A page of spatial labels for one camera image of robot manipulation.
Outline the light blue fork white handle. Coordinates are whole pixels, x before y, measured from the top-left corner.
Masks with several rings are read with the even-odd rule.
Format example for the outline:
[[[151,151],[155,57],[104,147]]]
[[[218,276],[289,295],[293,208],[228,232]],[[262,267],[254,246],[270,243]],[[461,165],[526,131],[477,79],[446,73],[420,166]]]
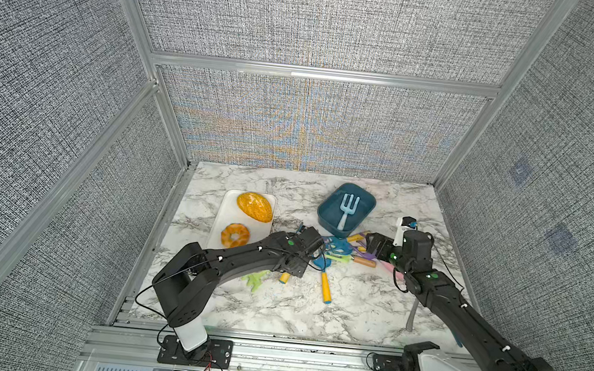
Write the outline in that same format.
[[[360,198],[358,196],[355,196],[354,194],[343,195],[340,205],[340,210],[343,214],[337,224],[338,231],[343,232],[345,230],[346,221],[350,216],[356,213],[359,201]]]

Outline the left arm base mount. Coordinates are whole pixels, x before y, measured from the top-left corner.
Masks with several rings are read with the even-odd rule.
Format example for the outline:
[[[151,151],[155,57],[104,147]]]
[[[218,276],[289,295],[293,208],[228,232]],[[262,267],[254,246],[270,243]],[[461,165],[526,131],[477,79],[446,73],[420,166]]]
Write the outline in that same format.
[[[226,370],[230,366],[234,346],[230,340],[209,339],[193,351],[187,351],[176,336],[169,335],[162,340],[157,362],[197,367],[211,365]]]

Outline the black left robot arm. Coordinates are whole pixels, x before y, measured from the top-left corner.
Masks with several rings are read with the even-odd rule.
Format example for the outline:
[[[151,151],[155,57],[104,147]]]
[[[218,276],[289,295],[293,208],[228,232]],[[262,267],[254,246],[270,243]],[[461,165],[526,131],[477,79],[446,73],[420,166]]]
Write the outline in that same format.
[[[256,272],[304,275],[324,251],[316,228],[276,232],[259,242],[229,249],[203,249],[198,242],[184,246],[155,275],[152,287],[161,314],[190,357],[206,351],[209,335],[200,319],[215,289],[225,282]]]

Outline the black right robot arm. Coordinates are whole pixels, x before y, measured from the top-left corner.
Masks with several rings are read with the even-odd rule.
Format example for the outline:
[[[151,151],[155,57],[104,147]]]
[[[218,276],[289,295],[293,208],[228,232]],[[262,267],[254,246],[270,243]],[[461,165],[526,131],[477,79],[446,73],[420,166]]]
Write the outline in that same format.
[[[532,359],[513,346],[465,300],[455,282],[433,266],[433,235],[404,230],[401,243],[388,236],[371,233],[367,250],[392,265],[393,277],[402,276],[405,292],[445,323],[462,342],[476,365],[455,363],[436,347],[408,346],[411,371],[554,371],[540,357]]]

